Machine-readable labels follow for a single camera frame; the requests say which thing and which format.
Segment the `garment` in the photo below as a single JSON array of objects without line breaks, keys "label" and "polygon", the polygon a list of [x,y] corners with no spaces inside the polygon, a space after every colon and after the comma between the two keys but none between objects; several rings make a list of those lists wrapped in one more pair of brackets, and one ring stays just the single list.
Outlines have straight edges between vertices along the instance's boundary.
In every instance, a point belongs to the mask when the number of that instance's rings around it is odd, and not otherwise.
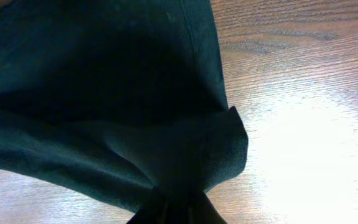
[{"label": "garment", "polygon": [[0,9],[0,169],[130,211],[246,163],[208,0],[16,0]]}]

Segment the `dark fabric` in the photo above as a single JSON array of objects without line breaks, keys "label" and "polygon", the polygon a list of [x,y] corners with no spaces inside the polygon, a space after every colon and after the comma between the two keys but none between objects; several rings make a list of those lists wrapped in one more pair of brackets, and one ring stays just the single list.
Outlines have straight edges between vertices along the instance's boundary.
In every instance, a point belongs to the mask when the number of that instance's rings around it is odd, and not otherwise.
[{"label": "dark fabric", "polygon": [[0,169],[136,212],[244,169],[208,0],[0,9]]}]

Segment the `folded fabric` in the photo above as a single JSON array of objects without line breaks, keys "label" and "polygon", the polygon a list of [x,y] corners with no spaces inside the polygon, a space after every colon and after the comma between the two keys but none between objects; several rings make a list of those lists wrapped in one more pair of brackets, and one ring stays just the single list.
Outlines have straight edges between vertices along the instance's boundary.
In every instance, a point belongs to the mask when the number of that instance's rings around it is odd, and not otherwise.
[{"label": "folded fabric", "polygon": [[208,0],[0,9],[0,169],[144,213],[153,195],[212,206],[247,145]]}]

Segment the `wooden table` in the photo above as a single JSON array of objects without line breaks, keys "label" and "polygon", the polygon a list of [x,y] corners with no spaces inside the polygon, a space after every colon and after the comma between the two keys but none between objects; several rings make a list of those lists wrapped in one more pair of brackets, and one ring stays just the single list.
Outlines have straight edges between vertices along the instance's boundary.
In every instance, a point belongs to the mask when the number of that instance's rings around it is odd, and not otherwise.
[{"label": "wooden table", "polygon": [[[228,223],[358,223],[358,0],[214,0],[246,171],[208,194]],[[130,212],[0,170],[0,223]]]}]

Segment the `wood grain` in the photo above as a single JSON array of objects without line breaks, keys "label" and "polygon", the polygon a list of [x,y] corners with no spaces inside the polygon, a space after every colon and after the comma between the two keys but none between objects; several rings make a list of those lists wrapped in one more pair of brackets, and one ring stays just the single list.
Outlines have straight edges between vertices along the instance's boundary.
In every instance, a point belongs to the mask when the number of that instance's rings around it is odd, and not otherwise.
[{"label": "wood grain", "polygon": [[[246,171],[208,194],[228,223],[358,223],[358,1],[212,0]],[[0,170],[0,223],[131,213]]]}]

